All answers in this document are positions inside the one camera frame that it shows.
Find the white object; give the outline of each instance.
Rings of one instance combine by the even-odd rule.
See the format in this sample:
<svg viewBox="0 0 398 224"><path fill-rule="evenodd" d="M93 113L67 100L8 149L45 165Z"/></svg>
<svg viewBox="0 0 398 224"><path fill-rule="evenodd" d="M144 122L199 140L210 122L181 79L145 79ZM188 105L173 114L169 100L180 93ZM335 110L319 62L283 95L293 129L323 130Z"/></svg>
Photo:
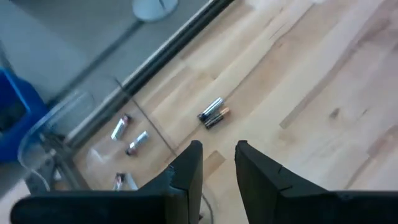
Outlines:
<svg viewBox="0 0 398 224"><path fill-rule="evenodd" d="M155 22L168 16L178 5L178 0L133 0L134 15L146 22Z"/></svg>
<svg viewBox="0 0 398 224"><path fill-rule="evenodd" d="M62 180L60 171L59 171L58 169L56 169L55 172L54 172L54 180L55 180L55 181L60 181L60 180Z"/></svg>

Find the gray floor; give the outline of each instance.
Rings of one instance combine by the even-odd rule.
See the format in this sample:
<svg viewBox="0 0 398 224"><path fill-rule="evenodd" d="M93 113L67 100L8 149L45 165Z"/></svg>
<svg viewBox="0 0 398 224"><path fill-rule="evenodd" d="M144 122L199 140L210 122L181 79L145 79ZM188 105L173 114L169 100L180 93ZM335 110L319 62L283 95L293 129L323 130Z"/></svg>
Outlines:
<svg viewBox="0 0 398 224"><path fill-rule="evenodd" d="M180 0L173 14L140 26L89 72L83 71L137 24L131 0L0 0L0 40L16 74L44 101L71 90L71 83L89 94L92 104L80 115L86 116L118 87L115 78L124 81L206 2ZM0 180L16 182L22 171L2 164Z"/></svg>

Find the silver battery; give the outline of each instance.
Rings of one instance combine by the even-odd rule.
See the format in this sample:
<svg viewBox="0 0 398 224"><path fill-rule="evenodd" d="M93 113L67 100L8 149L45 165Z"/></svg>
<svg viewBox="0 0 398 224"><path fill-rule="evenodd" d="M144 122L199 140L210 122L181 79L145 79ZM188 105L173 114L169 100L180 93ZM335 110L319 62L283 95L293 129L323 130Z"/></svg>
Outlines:
<svg viewBox="0 0 398 224"><path fill-rule="evenodd" d="M120 191L122 189L125 177L126 177L125 174L121 173L116 174L116 177L114 178L113 190Z"/></svg>
<svg viewBox="0 0 398 224"><path fill-rule="evenodd" d="M131 155L134 154L135 151L137 150L137 148L144 144L149 138L148 132L144 131L143 133L141 133L136 140L134 140L130 145L129 148L126 150L126 154L127 155Z"/></svg>
<svg viewBox="0 0 398 224"><path fill-rule="evenodd" d="M118 124L112 132L111 139L113 141L117 141L123 135L124 130L126 130L127 125L129 124L131 117L128 114L124 114L122 118L120 118Z"/></svg>
<svg viewBox="0 0 398 224"><path fill-rule="evenodd" d="M113 190L122 190L124 183L127 183L131 190L138 190L137 184L130 173L117 173L113 184Z"/></svg>
<svg viewBox="0 0 398 224"><path fill-rule="evenodd" d="M202 113L198 115L201 122L205 122L210 116L212 116L218 109L222 107L224 100L219 97L213 101Z"/></svg>

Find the transparent acrylic panel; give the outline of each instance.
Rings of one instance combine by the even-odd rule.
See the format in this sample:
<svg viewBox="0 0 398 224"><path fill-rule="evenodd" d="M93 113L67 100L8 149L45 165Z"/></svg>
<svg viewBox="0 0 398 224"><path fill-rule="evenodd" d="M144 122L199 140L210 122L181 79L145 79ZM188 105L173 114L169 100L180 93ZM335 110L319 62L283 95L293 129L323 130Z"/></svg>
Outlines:
<svg viewBox="0 0 398 224"><path fill-rule="evenodd" d="M115 91L123 92L116 79L110 77L103 81ZM47 190L76 190L69 183L70 177L64 178L58 169L51 176L42 177L43 167L49 165L53 158L61 159L69 166L68 169L75 170L91 190L115 190L120 174L126 178L119 190L139 189L160 174L177 157L177 153L165 140L162 130L153 125L133 98L126 93L123 97L126 104L120 110L101 114L108 121L82 147L73 149L65 143L65 133L74 130L86 119L97 102L87 92L76 92L68 97L29 131L20 146L20 163L30 175L39 177ZM111 135L124 115L131 120L118 140L113 140ZM143 132L148 135L146 141L140 142L135 153L127 155L126 149ZM56 139L56 144L51 141L49 147L49 138ZM203 218L200 223L212 223L216 203L211 192L205 190L205 186L203 189L200 209Z"/></svg>

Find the aa battery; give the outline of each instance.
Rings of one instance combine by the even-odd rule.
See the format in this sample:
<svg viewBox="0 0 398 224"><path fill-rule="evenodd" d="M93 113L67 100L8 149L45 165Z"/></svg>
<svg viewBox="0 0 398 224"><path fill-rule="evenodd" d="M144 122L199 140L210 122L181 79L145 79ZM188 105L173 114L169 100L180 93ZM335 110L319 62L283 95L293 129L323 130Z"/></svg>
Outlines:
<svg viewBox="0 0 398 224"><path fill-rule="evenodd" d="M140 145L144 144L144 143L148 140L148 138L149 138L149 135L148 135L148 132L147 132L147 131L144 131L143 133L141 133L141 134L136 138L136 140L134 140L134 141L129 145L129 148L126 149L126 154L129 155L129 156L132 155L132 154L135 154L136 151L137 151L137 148L138 148Z"/></svg>
<svg viewBox="0 0 398 224"><path fill-rule="evenodd" d="M137 184L130 173L117 173L114 179L113 190L120 191L125 182L131 190L138 190Z"/></svg>
<svg viewBox="0 0 398 224"><path fill-rule="evenodd" d="M126 130L127 125L130 123L131 117L128 114L124 114L115 129L112 132L111 139L117 141L123 135L124 130Z"/></svg>
<svg viewBox="0 0 398 224"><path fill-rule="evenodd" d="M214 125L218 124L220 121L222 121L227 114L229 114L231 111L229 108L224 108L222 109L218 114L214 115L214 117L210 118L206 123L205 127L206 129L212 128Z"/></svg>
<svg viewBox="0 0 398 224"><path fill-rule="evenodd" d="M125 174L122 173L116 174L116 177L114 178L113 190L120 191L122 189L125 177L126 177Z"/></svg>
<svg viewBox="0 0 398 224"><path fill-rule="evenodd" d="M202 113L198 115L198 118L201 122L205 122L210 116L212 116L221 106L224 104L224 100L219 97L215 101L213 101Z"/></svg>

